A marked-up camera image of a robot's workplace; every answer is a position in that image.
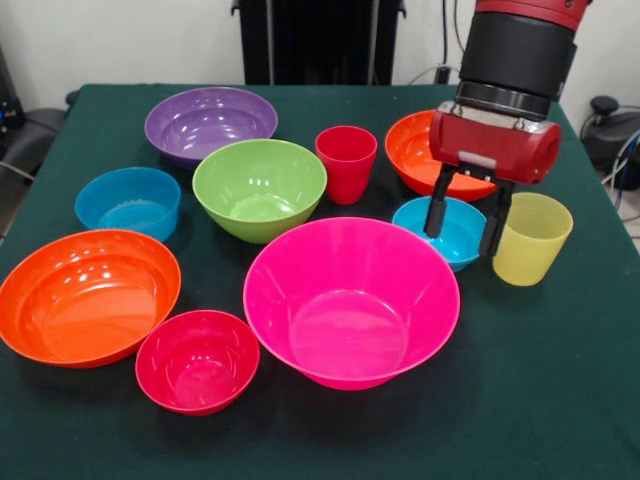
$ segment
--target table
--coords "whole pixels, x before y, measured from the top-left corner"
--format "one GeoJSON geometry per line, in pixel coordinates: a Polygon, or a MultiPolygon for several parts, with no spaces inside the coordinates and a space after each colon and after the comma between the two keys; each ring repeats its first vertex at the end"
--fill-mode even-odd
{"type": "MultiPolygon", "coordinates": [[[[90,179],[155,166],[184,191],[181,223],[167,241],[183,272],[175,312],[242,316],[244,275],[260,247],[214,225],[191,193],[190,174],[162,159],[143,133],[149,110],[186,88],[82,88],[0,247],[0,278],[36,248],[82,230],[73,202],[90,179]]],[[[339,123],[370,129],[382,146],[396,120],[454,92],[247,88],[278,110],[277,138],[308,148],[339,123]]],[[[554,107],[551,118],[565,141],[536,190],[573,212],[569,241],[532,288],[504,284],[486,259],[462,271],[458,327],[421,367],[349,393],[316,385],[264,353],[255,381],[231,408],[189,418],[141,393],[132,357],[72,371],[23,360],[2,345],[0,478],[640,478],[640,259],[566,117],[554,107]]],[[[363,200],[336,207],[323,199],[312,218],[390,220],[414,196],[380,148],[363,200]]]]}

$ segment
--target red bowl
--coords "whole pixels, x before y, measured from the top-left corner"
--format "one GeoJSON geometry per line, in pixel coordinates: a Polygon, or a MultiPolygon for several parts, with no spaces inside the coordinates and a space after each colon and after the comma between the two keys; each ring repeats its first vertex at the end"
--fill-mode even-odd
{"type": "Polygon", "coordinates": [[[209,415],[229,406],[258,369],[260,347],[237,317],[196,310],[170,318],[144,341],[136,377],[155,403],[185,415],[209,415]]]}
{"type": "MultiPolygon", "coordinates": [[[[387,132],[385,149],[391,165],[404,183],[420,195],[431,195],[442,164],[429,149],[429,130],[434,110],[408,115],[387,132]]],[[[496,189],[493,183],[456,173],[447,195],[466,202],[484,198],[496,189]]]]}

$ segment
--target small blue bowl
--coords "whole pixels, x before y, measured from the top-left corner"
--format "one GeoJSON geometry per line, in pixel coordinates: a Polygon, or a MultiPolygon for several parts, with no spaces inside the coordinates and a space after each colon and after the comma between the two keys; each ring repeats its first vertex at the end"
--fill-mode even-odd
{"type": "Polygon", "coordinates": [[[438,238],[429,238],[424,233],[431,197],[420,197],[402,205],[393,215],[391,223],[410,230],[433,245],[447,260],[454,272],[478,258],[478,247],[484,226],[485,216],[462,200],[447,197],[447,210],[438,238]]]}
{"type": "Polygon", "coordinates": [[[90,230],[121,228],[164,242],[178,223],[180,197],[171,175],[155,168],[122,168],[85,185],[75,211],[90,230]]]}

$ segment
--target bowl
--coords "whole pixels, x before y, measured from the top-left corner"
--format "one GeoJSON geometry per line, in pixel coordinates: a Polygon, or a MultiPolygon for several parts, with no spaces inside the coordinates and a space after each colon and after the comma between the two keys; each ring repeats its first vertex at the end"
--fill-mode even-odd
{"type": "Polygon", "coordinates": [[[173,317],[144,341],[136,377],[155,403],[202,416],[231,404],[258,369],[260,346],[246,323],[215,310],[173,317]]]}
{"type": "Polygon", "coordinates": [[[444,256],[453,271],[459,272],[479,257],[478,248],[487,219],[480,210],[462,200],[447,197],[446,201],[447,210],[438,238],[430,238],[424,233],[431,197],[405,203],[391,222],[427,240],[444,256]]]}
{"type": "Polygon", "coordinates": [[[178,223],[180,195],[178,182],[162,170],[122,168],[85,185],[75,211],[88,229],[133,230],[163,242],[178,223]]]}
{"type": "Polygon", "coordinates": [[[31,360],[98,367],[133,353],[180,292],[180,268],[157,240],[128,230],[63,237],[0,287],[0,336],[31,360]]]}
{"type": "Polygon", "coordinates": [[[455,275],[435,248],[356,217],[309,222],[275,239],[251,265],[243,301],[267,350],[339,390],[372,388],[422,364],[460,310],[455,275]]]}
{"type": "Polygon", "coordinates": [[[144,122],[149,142],[177,165],[193,170],[218,148],[240,140],[271,138],[273,106],[260,95],[232,87],[204,87],[173,95],[144,122]]]}
{"type": "Polygon", "coordinates": [[[312,152],[282,140],[246,140],[205,158],[193,192],[224,230],[265,244],[307,221],[327,186],[327,172],[312,152]]]}
{"type": "MultiPolygon", "coordinates": [[[[431,195],[442,164],[429,150],[429,130],[434,110],[417,112],[396,122],[387,132],[385,149],[402,181],[420,195],[431,195]]],[[[456,173],[447,190],[450,197],[473,202],[493,193],[496,186],[456,173]]]]}

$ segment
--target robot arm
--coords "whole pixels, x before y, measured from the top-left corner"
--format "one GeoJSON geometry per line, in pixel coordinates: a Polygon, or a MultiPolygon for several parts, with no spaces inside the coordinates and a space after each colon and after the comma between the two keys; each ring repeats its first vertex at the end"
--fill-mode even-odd
{"type": "Polygon", "coordinates": [[[477,0],[455,99],[437,110],[430,131],[442,162],[425,223],[440,234],[445,194],[460,172],[498,186],[480,254],[493,256],[515,184],[541,182],[560,148],[560,127],[546,120],[562,94],[574,37],[591,0],[477,0]]]}

